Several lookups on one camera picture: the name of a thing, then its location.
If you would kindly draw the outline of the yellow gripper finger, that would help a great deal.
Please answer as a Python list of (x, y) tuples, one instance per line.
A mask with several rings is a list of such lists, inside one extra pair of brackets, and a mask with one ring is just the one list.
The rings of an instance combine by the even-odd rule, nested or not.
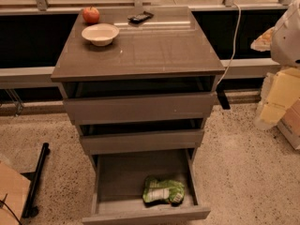
[(258, 52), (270, 51), (273, 31), (273, 27), (266, 30), (251, 43), (250, 48)]

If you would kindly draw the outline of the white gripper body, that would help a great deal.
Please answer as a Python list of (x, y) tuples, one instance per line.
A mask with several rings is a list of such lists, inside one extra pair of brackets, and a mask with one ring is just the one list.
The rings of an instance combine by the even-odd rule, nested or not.
[(262, 83), (254, 125), (261, 130), (278, 124), (286, 111), (300, 98), (300, 69), (289, 67), (268, 73)]

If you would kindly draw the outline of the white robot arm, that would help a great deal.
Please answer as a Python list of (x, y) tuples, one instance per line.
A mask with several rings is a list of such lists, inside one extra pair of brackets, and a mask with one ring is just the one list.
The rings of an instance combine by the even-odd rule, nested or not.
[(261, 130), (276, 126), (286, 111), (300, 98), (300, 0), (292, 2), (277, 23), (255, 39), (250, 48), (269, 51), (280, 64), (276, 74), (263, 80), (254, 125)]

